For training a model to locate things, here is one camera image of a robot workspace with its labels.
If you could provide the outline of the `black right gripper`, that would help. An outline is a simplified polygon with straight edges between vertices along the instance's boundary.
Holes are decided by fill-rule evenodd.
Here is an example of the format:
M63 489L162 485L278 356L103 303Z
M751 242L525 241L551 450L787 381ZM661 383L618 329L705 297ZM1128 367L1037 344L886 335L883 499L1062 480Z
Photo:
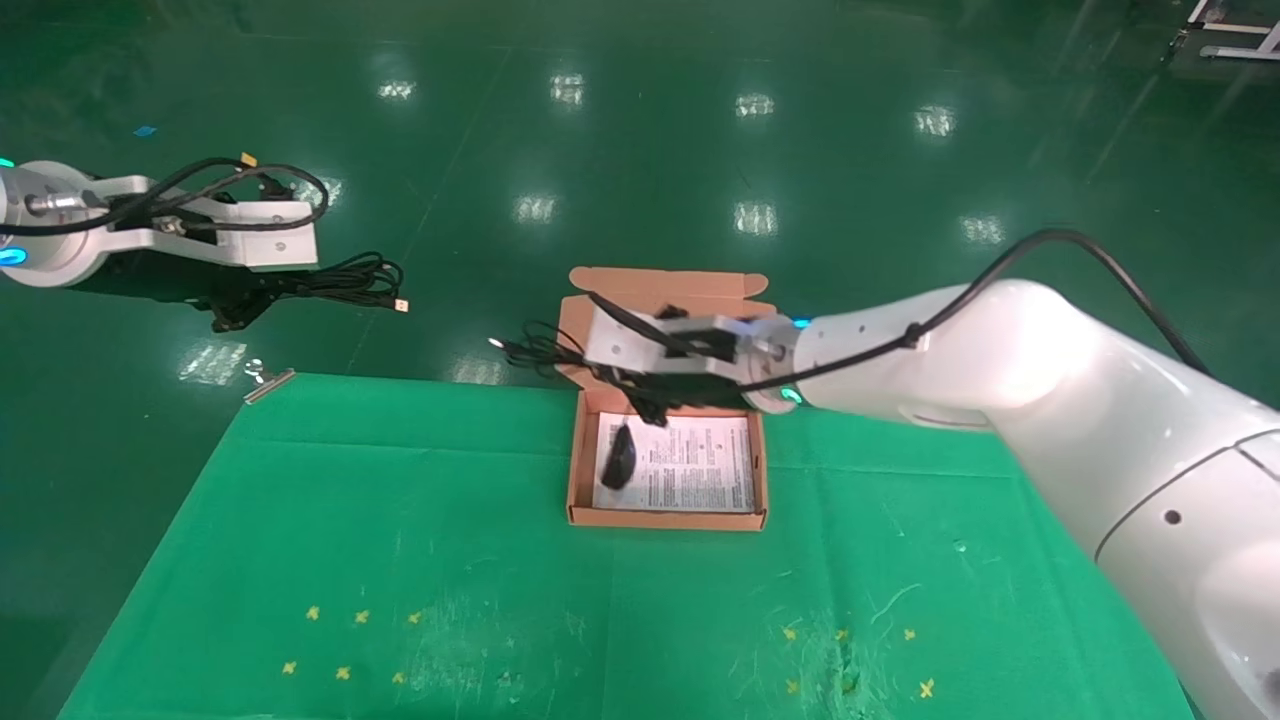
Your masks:
M636 374L617 366L598 365L599 382L626 397L640 420L667 428L669 415L682 407L753 410L728 378L709 374Z

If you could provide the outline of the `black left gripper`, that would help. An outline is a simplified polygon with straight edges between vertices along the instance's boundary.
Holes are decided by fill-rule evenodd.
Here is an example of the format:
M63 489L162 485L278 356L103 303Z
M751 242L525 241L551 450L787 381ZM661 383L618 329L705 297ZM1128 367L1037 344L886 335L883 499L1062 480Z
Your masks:
M209 306L211 331L230 333L257 320L268 302L298 296L302 284L302 272L253 273L243 266L133 250L109 255L96 272L76 283L76 291Z

